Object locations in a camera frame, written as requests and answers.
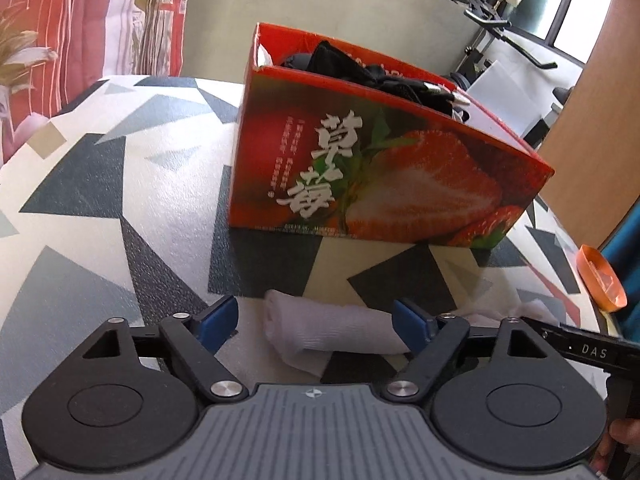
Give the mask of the white towel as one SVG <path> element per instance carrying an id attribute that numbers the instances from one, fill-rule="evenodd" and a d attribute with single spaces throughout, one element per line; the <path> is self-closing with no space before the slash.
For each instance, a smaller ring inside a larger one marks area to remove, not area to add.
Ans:
<path id="1" fill-rule="evenodd" d="M 469 306 L 454 310 L 473 326 L 497 327 L 506 316 L 528 316 L 559 325 L 567 321 L 561 301 L 526 292 L 505 307 Z M 351 304 L 322 304 L 270 290 L 262 300 L 266 339 L 286 365 L 320 378 L 329 373 L 330 359 L 374 356 L 399 370 L 409 350 L 395 333 L 392 316 Z"/>

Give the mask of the black soft garment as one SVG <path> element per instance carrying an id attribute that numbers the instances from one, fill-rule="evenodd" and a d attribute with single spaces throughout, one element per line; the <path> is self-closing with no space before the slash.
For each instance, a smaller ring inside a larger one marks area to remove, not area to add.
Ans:
<path id="1" fill-rule="evenodd" d="M 298 52 L 290 55 L 281 66 L 352 82 L 397 96 L 436 110 L 457 122 L 467 122 L 470 119 L 470 114 L 465 109 L 466 104 L 454 90 L 449 90 L 443 84 L 391 75 L 381 65 L 362 65 L 326 40 L 320 41 L 311 53 Z"/>

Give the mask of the printed living room backdrop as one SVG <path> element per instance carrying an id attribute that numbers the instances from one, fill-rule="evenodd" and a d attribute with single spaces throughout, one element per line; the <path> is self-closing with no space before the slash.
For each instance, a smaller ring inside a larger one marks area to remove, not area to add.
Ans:
<path id="1" fill-rule="evenodd" d="M 1 159 L 105 76 L 177 76 L 188 0 L 1 0 Z"/>

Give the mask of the orange plastic dish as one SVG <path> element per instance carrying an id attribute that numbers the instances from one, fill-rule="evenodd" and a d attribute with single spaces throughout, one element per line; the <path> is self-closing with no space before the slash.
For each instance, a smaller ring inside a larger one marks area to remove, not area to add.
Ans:
<path id="1" fill-rule="evenodd" d="M 622 282 L 596 248 L 580 246 L 576 266 L 590 297 L 601 311 L 614 313 L 626 307 L 628 299 Z"/>

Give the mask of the geometric patterned tablecloth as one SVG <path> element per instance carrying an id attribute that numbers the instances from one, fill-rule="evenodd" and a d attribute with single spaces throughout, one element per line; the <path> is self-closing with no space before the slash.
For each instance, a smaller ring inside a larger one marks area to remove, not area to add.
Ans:
<path id="1" fill-rule="evenodd" d="M 218 360 L 247 385 L 378 385 L 403 356 L 335 352 L 314 373 L 264 334 L 277 289 L 326 304 L 503 314 L 537 301 L 602 332 L 576 245 L 535 200 L 494 249 L 401 245 L 228 226 L 239 84 L 118 76 L 93 84 L 1 170 L 1 474 L 36 466 L 26 398 L 106 320 L 153 325 L 223 296 L 238 328 Z"/>

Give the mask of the red strawberry cardboard box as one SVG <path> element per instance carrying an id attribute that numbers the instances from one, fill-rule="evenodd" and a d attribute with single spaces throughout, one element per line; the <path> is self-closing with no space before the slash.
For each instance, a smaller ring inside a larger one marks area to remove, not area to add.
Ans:
<path id="1" fill-rule="evenodd" d="M 352 82 L 281 63 L 322 40 L 362 65 L 443 84 L 467 122 Z M 348 42 L 256 26 L 232 169 L 234 228 L 491 248 L 552 168 L 468 92 Z"/>

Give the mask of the white foam board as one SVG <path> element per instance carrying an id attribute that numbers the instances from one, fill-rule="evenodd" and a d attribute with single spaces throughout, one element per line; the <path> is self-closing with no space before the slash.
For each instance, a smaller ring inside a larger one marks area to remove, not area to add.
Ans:
<path id="1" fill-rule="evenodd" d="M 499 61 L 486 68 L 466 92 L 521 139 L 541 120 L 538 106 Z"/>

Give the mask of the black exercise bike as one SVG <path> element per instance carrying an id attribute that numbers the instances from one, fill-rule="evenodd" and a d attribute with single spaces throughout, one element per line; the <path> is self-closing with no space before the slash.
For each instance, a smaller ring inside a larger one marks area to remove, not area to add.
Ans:
<path id="1" fill-rule="evenodd" d="M 541 120 L 523 140 L 535 150 L 540 148 L 575 87 L 580 68 L 538 44 L 515 37 L 509 32 L 510 22 L 485 0 L 468 0 L 464 15 L 478 31 L 450 77 L 466 91 L 486 68 L 499 61 L 538 106 Z"/>

